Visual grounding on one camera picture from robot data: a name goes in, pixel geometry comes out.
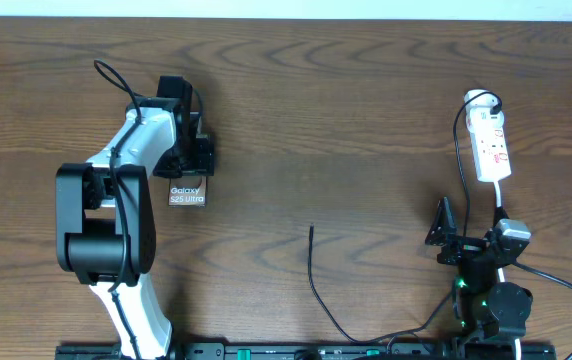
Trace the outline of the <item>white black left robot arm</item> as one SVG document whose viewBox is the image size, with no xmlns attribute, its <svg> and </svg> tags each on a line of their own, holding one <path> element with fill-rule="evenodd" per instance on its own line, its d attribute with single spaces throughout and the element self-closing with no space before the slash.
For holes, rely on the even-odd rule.
<svg viewBox="0 0 572 360">
<path fill-rule="evenodd" d="M 61 345 L 56 358 L 174 358 L 173 325 L 150 276 L 156 229 L 149 179 L 213 174 L 214 142 L 191 109 L 198 98 L 183 77 L 161 77 L 154 96 L 131 96 L 124 125 L 103 150 L 58 169 L 57 261 L 101 300 L 120 341 Z"/>
</svg>

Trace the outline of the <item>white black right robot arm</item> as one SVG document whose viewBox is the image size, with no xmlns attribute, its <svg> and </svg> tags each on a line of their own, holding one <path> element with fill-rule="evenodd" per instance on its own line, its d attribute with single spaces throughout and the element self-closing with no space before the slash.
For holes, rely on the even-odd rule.
<svg viewBox="0 0 572 360">
<path fill-rule="evenodd" d="M 456 357 L 492 357 L 498 352 L 507 358 L 521 357 L 516 342 L 526 334 L 533 295 L 506 281 L 500 272 L 517 260 L 530 239 L 526 224 L 508 218 L 501 207 L 495 210 L 494 226 L 483 237 L 459 235 L 448 199 L 439 200 L 425 243 L 440 248 L 438 263 L 458 269 L 453 302 L 463 330 L 451 341 Z"/>
</svg>

